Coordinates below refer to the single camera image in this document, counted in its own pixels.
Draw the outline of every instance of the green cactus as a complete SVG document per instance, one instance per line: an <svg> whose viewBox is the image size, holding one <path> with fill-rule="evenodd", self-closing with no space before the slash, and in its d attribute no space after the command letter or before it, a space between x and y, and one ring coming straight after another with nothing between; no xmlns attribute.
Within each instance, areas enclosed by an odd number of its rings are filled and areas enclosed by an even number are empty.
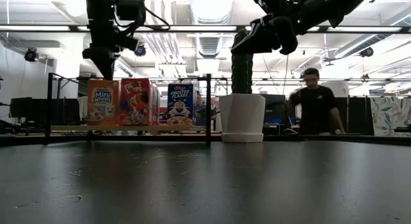
<svg viewBox="0 0 411 224"><path fill-rule="evenodd" d="M241 29L234 37L233 47L241 42L248 32L246 29ZM232 93L251 94L252 93L252 57L249 55L232 55L231 56L231 90Z"/></svg>

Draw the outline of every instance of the plant pot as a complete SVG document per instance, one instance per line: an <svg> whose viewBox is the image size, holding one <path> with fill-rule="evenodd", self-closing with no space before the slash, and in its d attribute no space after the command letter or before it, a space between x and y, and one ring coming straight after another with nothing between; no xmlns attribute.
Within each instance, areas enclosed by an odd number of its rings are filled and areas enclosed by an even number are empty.
<svg viewBox="0 0 411 224"><path fill-rule="evenodd" d="M265 98L258 94L219 97L223 142L263 142Z"/></svg>

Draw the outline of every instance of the dark table surface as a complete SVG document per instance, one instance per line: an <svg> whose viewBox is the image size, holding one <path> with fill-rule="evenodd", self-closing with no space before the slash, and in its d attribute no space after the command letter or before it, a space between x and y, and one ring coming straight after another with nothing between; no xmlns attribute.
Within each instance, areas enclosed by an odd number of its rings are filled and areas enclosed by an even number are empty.
<svg viewBox="0 0 411 224"><path fill-rule="evenodd" d="M411 223L411 148L328 141L0 148L0 223Z"/></svg>

